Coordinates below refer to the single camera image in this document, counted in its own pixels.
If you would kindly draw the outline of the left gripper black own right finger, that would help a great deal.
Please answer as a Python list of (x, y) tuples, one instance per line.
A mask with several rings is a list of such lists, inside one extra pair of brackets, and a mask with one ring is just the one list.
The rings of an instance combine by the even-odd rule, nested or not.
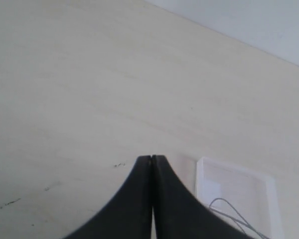
[(151, 157), (152, 207), (158, 239), (250, 239), (203, 206), (178, 178), (167, 158)]

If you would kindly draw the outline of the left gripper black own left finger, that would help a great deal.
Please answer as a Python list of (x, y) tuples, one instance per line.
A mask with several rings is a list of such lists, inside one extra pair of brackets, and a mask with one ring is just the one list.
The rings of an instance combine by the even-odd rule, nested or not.
[(67, 239), (150, 239), (151, 156), (140, 156), (113, 198)]

